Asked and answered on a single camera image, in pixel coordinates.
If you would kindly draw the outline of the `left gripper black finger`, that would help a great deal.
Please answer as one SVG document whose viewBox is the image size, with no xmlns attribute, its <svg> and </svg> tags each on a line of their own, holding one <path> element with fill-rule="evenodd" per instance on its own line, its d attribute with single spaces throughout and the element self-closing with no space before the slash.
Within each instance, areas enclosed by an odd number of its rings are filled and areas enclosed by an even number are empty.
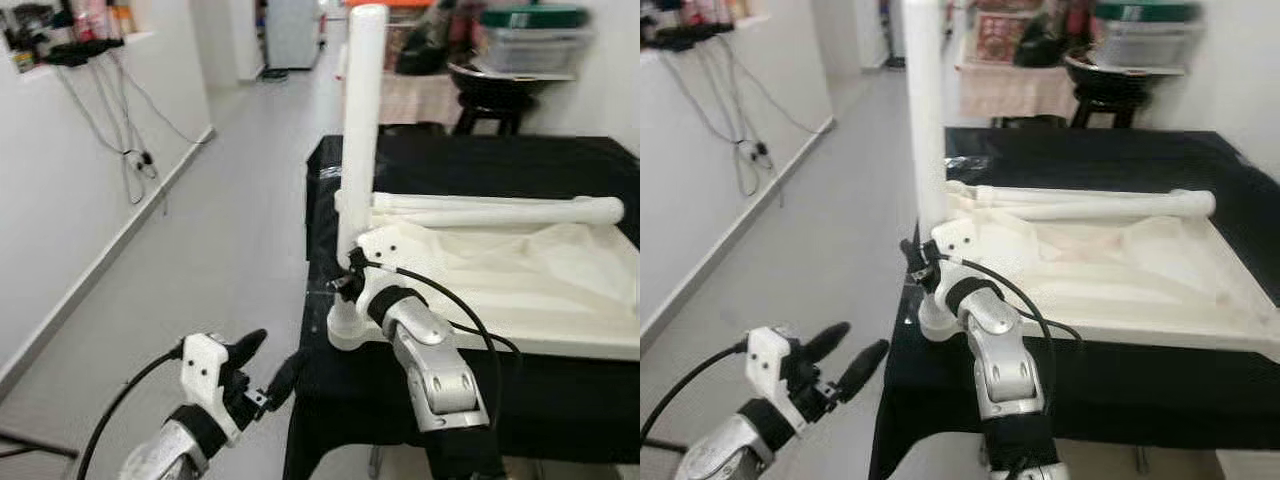
<svg viewBox="0 0 1280 480">
<path fill-rule="evenodd" d="M 259 352 L 261 344 L 268 339 L 266 329 L 257 329 L 247 333 L 237 342 L 228 346 L 228 367 L 242 369 Z"/>
<path fill-rule="evenodd" d="M 850 329 L 849 323 L 836 323 L 823 329 L 803 346 L 804 357 L 813 364 L 820 362 L 840 346 Z"/>
<path fill-rule="evenodd" d="M 877 340 L 864 348 L 837 381 L 837 398 L 855 398 L 884 361 L 888 352 L 888 340 Z"/>
<path fill-rule="evenodd" d="M 282 362 L 268 384 L 268 404 L 284 404 L 288 401 L 307 362 L 307 352 L 294 352 Z"/>
</svg>

